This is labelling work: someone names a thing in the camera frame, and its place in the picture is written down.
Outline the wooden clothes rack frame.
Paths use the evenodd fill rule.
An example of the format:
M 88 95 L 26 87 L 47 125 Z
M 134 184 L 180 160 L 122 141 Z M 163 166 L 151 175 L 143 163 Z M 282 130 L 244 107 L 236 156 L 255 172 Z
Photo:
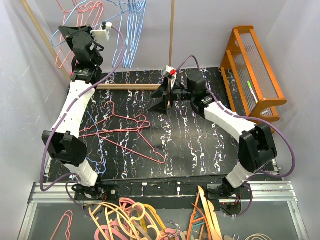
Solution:
M 38 31 L 40 37 L 44 41 L 46 47 L 48 48 L 49 52 L 55 59 L 57 56 L 56 51 L 52 47 L 49 39 L 47 38 L 44 29 L 38 22 L 37 17 L 35 16 L 33 10 L 31 9 L 30 5 L 26 0 L 20 0 L 20 3 L 24 7 L 26 13 L 28 14 L 30 20 L 32 21 L 34 27 Z M 169 37 L 169 57 L 168 57 L 168 64 L 172 65 L 172 57 L 173 57 L 173 38 L 174 38 L 174 19 L 175 19 L 175 0 L 171 1 L 171 13 L 170 13 L 170 37 Z M 156 90 L 160 85 L 159 84 L 137 84 L 137 83 L 102 83 L 97 86 L 97 90 L 115 90 L 115 91 L 152 91 Z

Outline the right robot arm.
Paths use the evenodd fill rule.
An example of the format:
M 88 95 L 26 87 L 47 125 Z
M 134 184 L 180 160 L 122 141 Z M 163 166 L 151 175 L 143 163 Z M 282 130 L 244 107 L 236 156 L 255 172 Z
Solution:
M 177 70 L 172 66 L 166 66 L 162 75 L 162 84 L 151 95 L 160 101 L 150 107 L 151 112 L 166 114 L 175 102 L 188 101 L 196 114 L 217 124 L 238 142 L 237 164 L 221 185 L 207 190 L 215 196 L 235 198 L 245 182 L 278 155 L 270 126 L 243 119 L 226 108 L 210 93 L 199 71 L 189 73 L 186 84 L 177 81 Z

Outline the pile of plastic hangers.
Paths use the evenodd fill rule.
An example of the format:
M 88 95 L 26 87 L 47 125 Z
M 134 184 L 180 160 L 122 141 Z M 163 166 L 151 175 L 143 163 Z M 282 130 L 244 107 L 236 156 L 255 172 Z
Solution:
M 119 203 L 87 203 L 96 231 L 95 240 L 186 240 L 187 233 L 174 221 L 165 225 L 156 209 L 122 197 Z

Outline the pink wire hanger hung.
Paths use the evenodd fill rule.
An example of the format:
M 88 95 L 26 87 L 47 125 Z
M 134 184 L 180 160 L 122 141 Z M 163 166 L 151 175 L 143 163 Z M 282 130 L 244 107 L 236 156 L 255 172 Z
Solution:
M 66 26 L 68 22 L 76 19 L 76 25 L 78 26 L 80 23 L 79 17 L 82 14 L 82 10 L 80 9 L 81 1 L 80 0 L 57 0 L 57 5 L 59 6 L 63 18 L 61 20 L 61 25 Z M 65 62 L 67 61 L 71 51 L 69 53 L 63 53 L 62 44 L 65 43 L 65 38 L 63 37 L 60 30 L 57 30 L 51 37 L 51 44 L 53 47 L 58 48 L 58 52 L 56 54 L 55 66 L 58 69 L 62 69 Z

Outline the wooden hangers pile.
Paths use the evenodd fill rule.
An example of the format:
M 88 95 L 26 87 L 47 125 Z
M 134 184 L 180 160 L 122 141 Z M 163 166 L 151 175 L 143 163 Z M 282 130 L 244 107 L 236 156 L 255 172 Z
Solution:
M 194 240 L 193 232 L 195 228 L 200 228 L 198 240 L 239 240 L 240 237 L 234 234 L 233 237 L 223 235 L 220 229 L 215 207 L 205 196 L 205 191 L 198 186 L 193 212 L 190 217 L 186 240 Z

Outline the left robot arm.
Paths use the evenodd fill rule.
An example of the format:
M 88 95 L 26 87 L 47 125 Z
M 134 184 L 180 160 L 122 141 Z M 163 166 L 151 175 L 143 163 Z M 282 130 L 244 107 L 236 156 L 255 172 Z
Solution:
M 110 39 L 112 23 L 103 22 L 99 29 L 90 25 L 60 26 L 59 31 L 73 52 L 69 92 L 59 118 L 51 130 L 42 133 L 51 159 L 59 161 L 75 177 L 73 191 L 97 200 L 103 195 L 99 176 L 87 160 L 87 146 L 79 139 L 80 126 L 87 106 L 101 79 L 104 41 Z

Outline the light blue wire hanger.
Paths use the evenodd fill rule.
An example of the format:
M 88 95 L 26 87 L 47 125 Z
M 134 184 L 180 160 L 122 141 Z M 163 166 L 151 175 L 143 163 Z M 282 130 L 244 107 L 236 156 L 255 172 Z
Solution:
M 138 0 L 129 0 L 129 14 L 126 26 L 125 54 L 122 62 L 124 68 L 130 69 L 136 55 L 138 43 Z

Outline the orange wooden shelf rack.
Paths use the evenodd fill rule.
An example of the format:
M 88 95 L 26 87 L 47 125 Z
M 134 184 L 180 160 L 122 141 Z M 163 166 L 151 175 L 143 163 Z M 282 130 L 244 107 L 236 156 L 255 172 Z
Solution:
M 252 25 L 232 29 L 220 71 L 232 111 L 270 123 L 280 120 L 276 108 L 286 104 L 287 99 Z

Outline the green white pen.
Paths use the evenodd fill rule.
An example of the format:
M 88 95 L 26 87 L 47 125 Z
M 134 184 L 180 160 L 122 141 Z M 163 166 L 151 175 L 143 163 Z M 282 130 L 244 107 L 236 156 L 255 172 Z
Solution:
M 247 81 L 247 85 L 249 87 L 249 90 L 250 90 L 253 98 L 254 98 L 255 103 L 257 104 L 258 103 L 258 99 L 257 99 L 257 96 L 255 95 L 255 92 L 254 92 L 253 88 L 252 88 L 251 82 Z

